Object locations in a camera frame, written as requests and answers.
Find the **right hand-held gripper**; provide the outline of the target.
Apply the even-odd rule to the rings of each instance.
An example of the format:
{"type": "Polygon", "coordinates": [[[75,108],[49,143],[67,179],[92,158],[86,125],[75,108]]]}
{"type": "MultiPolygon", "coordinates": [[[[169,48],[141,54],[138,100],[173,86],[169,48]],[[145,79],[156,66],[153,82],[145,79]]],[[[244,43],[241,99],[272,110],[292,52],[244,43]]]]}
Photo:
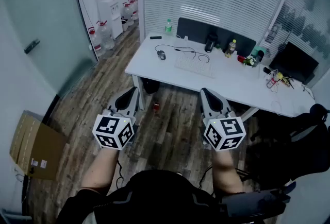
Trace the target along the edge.
{"type": "Polygon", "coordinates": [[[221,100],[206,88],[200,90],[203,123],[202,134],[204,145],[210,145],[215,151],[237,148],[245,137],[245,127],[241,117],[235,112],[226,99],[221,100]],[[210,110],[220,115],[210,117],[210,110]]]}

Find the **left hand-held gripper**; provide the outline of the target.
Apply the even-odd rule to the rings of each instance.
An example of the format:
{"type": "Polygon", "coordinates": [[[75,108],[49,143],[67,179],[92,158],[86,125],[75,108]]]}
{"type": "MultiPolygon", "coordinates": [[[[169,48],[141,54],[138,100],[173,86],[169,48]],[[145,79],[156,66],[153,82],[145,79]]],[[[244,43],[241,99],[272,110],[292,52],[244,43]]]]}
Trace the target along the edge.
{"type": "Polygon", "coordinates": [[[137,87],[116,93],[108,102],[108,109],[96,117],[92,133],[101,147],[122,150],[132,142],[135,131],[134,117],[139,107],[137,87]]]}

